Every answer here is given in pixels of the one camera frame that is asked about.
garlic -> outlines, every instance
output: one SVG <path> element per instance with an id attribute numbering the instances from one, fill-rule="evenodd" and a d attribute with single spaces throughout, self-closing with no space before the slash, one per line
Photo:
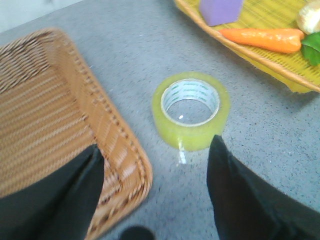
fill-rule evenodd
<path id="1" fill-rule="evenodd" d="M 307 3 L 298 13 L 296 23 L 306 34 L 320 32 L 320 0 Z"/>

bamboo tray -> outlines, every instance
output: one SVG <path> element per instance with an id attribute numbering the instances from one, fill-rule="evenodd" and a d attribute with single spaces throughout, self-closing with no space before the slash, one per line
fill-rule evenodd
<path id="1" fill-rule="evenodd" d="M 224 28 L 298 28 L 296 15 L 305 0 L 244 0 L 238 21 L 210 27 L 199 12 L 200 0 L 174 0 L 177 7 L 199 27 L 260 70 L 286 84 L 293 92 L 320 92 L 320 66 L 312 66 L 300 52 L 275 53 L 225 39 L 217 30 Z"/>
<path id="2" fill-rule="evenodd" d="M 0 198 L 51 174 L 97 143 L 104 183 L 86 240 L 136 208 L 152 184 L 137 138 L 76 46 L 55 28 L 0 48 Z"/>

yellow tray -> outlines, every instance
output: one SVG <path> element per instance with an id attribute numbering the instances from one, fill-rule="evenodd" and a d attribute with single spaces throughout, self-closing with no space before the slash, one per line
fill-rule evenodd
<path id="1" fill-rule="evenodd" d="M 225 28 L 298 28 L 296 15 L 306 4 L 304 0 L 245 0 L 238 21 L 210 27 L 199 12 L 200 0 L 174 0 L 210 36 L 234 51 L 260 70 L 288 86 L 292 92 L 320 93 L 320 66 L 312 66 L 300 52 L 275 53 L 225 39 L 218 30 Z"/>

yellow tape roll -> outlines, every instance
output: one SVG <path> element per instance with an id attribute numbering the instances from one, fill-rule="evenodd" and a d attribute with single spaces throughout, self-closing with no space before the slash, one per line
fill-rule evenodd
<path id="1" fill-rule="evenodd" d="M 171 118 L 168 109 L 181 100 L 197 100 L 212 112 L 209 119 L 185 124 Z M 169 145 L 187 151 L 209 147 L 214 135 L 221 135 L 230 110 L 226 88 L 215 78 L 200 72 L 182 72 L 165 79 L 155 90 L 152 113 L 159 135 Z"/>

black object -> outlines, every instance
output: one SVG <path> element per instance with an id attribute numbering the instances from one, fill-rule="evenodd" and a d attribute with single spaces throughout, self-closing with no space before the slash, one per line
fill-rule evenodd
<path id="1" fill-rule="evenodd" d="M 83 240 L 104 181 L 91 145 L 49 176 L 0 199 L 0 240 Z"/>
<path id="2" fill-rule="evenodd" d="M 220 240 L 320 240 L 320 213 L 266 183 L 212 140 L 207 186 Z"/>
<path id="3" fill-rule="evenodd" d="M 123 231 L 119 240 L 155 240 L 155 237 L 143 226 L 132 226 Z"/>

